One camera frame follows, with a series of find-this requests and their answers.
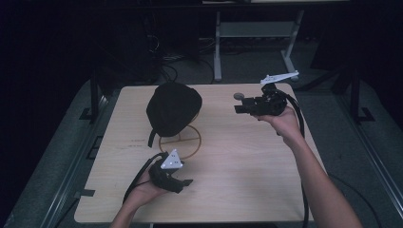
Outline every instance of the right hand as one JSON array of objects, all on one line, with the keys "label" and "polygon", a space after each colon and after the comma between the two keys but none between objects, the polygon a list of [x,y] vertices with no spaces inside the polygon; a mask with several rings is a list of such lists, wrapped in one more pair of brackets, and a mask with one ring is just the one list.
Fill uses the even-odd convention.
[{"label": "right hand", "polygon": [[287,144],[298,137],[302,137],[299,131],[297,116],[292,107],[286,106],[284,111],[278,116],[264,115],[254,117],[272,125]]}]

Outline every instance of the cable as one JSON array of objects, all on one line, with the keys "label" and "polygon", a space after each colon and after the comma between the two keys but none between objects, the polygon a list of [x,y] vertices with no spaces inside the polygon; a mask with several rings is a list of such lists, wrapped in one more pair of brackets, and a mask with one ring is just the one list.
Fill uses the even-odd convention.
[{"label": "cable", "polygon": [[209,43],[207,45],[201,46],[199,48],[199,54],[203,54],[204,52],[211,50],[214,48],[214,45],[216,44],[216,41],[214,40],[214,38],[205,38],[205,39],[199,39],[199,41],[203,42],[203,41],[208,41]]},{"label": "cable", "polygon": [[[294,99],[289,94],[284,93],[281,90],[278,90],[278,92],[280,92],[283,95],[285,95],[287,100],[290,102],[290,104],[293,106],[294,110],[296,111],[297,118],[298,118],[298,123],[299,123],[299,131],[300,131],[302,137],[305,138],[304,121],[303,121],[302,113],[301,113],[301,110],[300,110],[299,105],[297,103],[297,100]],[[305,190],[304,190],[302,184],[301,184],[301,190],[302,190],[302,200],[303,200],[303,208],[304,208],[304,217],[303,217],[302,228],[306,228],[306,227],[308,227],[308,222],[309,222],[309,203],[308,203],[308,199],[306,198]]]},{"label": "cable", "polygon": [[162,69],[162,71],[167,75],[167,77],[169,79],[169,80],[167,80],[167,82],[175,82],[178,79],[178,70],[169,65],[163,65],[163,67],[171,68],[175,72],[175,78],[173,80],[171,80],[171,78],[169,77],[169,74],[165,70]]},{"label": "cable", "polygon": [[163,75],[163,77],[165,78],[165,80],[167,81],[167,82],[171,82],[172,80],[171,80],[171,77],[169,76],[169,74],[165,71],[165,70],[163,70],[162,68],[160,69],[160,73]]},{"label": "cable", "polygon": [[127,70],[131,75],[137,76],[138,73],[134,72],[128,65],[123,63],[120,59],[115,57],[113,54],[108,52],[104,47],[102,47],[92,36],[88,35],[89,39],[101,50],[103,51],[107,56],[109,56],[112,60],[114,60],[116,63],[118,63],[121,67],[123,67],[125,70]]},{"label": "cable", "polygon": [[382,228],[382,224],[379,220],[379,217],[375,211],[375,209],[373,208],[373,206],[370,204],[370,202],[361,194],[358,192],[358,190],[356,190],[352,185],[350,185],[349,183],[347,183],[346,181],[342,180],[341,178],[336,177],[335,175],[333,175],[332,173],[327,173],[329,177],[341,182],[342,184],[346,185],[347,187],[349,187],[351,190],[353,190],[357,195],[359,195],[362,200],[364,200],[364,202],[368,205],[368,207],[370,208],[370,210],[372,211],[374,218],[376,220],[376,223],[378,225],[379,228]]},{"label": "cable", "polygon": [[203,59],[199,59],[199,61],[202,62],[202,63],[207,64],[208,67],[211,69],[211,72],[213,74],[213,78],[211,79],[210,84],[212,85],[214,83],[214,68],[207,61],[205,61]]},{"label": "cable", "polygon": [[145,184],[145,183],[148,183],[148,182],[150,182],[150,180],[147,180],[147,181],[144,181],[144,182],[138,183],[138,184],[136,184],[136,186],[134,186],[134,187],[138,187],[138,186],[140,186],[140,185],[142,185],[142,184]]},{"label": "cable", "polygon": [[158,48],[160,47],[160,40],[159,40],[158,37],[155,36],[155,35],[147,35],[147,38],[152,38],[152,39],[154,39],[154,40],[156,41],[155,47],[154,47],[154,48],[151,48],[151,49],[149,50],[149,51],[151,51],[152,53],[156,53],[157,50],[158,50]]},{"label": "cable", "polygon": [[174,55],[174,56],[165,56],[165,57],[163,57],[163,60],[165,60],[166,64],[172,64],[173,62],[176,62],[183,58],[184,58],[184,55]]},{"label": "cable", "polygon": [[142,169],[140,169],[139,173],[136,175],[133,182],[131,182],[130,185],[128,186],[128,188],[125,192],[124,202],[127,199],[130,192],[137,186],[137,182],[139,181],[140,177],[145,172],[145,170],[148,168],[148,166],[159,156],[163,156],[163,153],[154,155],[151,159],[147,160],[147,162],[143,165]]},{"label": "cable", "polygon": [[222,55],[240,55],[242,53],[249,52],[253,49],[253,45],[246,42],[246,40],[244,38],[240,38],[240,39],[234,38],[234,39],[231,39],[230,41],[228,41],[227,43],[230,43],[230,44],[222,45],[222,51],[221,51]]}]

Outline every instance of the wrist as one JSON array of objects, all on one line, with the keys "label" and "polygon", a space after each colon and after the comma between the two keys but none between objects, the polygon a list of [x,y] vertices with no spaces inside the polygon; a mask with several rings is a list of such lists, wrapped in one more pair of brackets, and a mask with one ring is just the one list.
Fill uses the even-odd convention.
[{"label": "wrist", "polygon": [[139,210],[139,208],[142,205],[134,199],[131,200],[127,200],[123,205],[122,208],[125,210],[126,214],[135,214],[137,212],[137,210]]},{"label": "wrist", "polygon": [[284,138],[283,140],[291,148],[294,154],[304,146],[307,146],[305,139],[300,134],[294,137]]},{"label": "wrist", "polygon": [[126,216],[133,217],[134,214],[136,214],[137,210],[139,210],[140,206],[132,206],[132,205],[127,205],[124,204],[122,205],[122,214],[125,214]]}]

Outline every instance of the wooden table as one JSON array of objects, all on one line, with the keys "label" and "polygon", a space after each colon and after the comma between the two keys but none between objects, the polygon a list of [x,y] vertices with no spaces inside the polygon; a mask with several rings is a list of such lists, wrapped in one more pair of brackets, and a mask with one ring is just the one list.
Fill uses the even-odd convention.
[{"label": "wooden table", "polygon": [[[303,220],[300,179],[291,150],[276,131],[248,114],[236,114],[233,94],[261,96],[261,85],[190,85],[202,96],[191,123],[201,133],[201,148],[175,173],[193,179],[180,194],[168,193],[142,207],[134,222],[257,222]],[[287,84],[278,89],[294,96]],[[156,136],[147,146],[151,125],[146,106],[155,86],[122,89],[86,190],[75,213],[78,222],[111,222],[125,190],[144,163],[160,152]],[[306,140],[321,162],[309,128]]]}]

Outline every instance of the white metal frame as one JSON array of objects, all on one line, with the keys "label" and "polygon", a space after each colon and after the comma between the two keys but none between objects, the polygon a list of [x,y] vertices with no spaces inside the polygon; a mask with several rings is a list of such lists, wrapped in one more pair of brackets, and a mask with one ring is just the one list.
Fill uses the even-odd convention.
[{"label": "white metal frame", "polygon": [[281,51],[281,56],[288,73],[296,72],[291,61],[291,52],[297,39],[299,26],[302,21],[304,10],[300,10],[295,21],[291,22],[222,22],[221,13],[217,12],[216,20],[216,51],[214,53],[214,79],[220,82],[221,58],[220,38],[221,37],[289,37],[290,43],[287,48]]}]

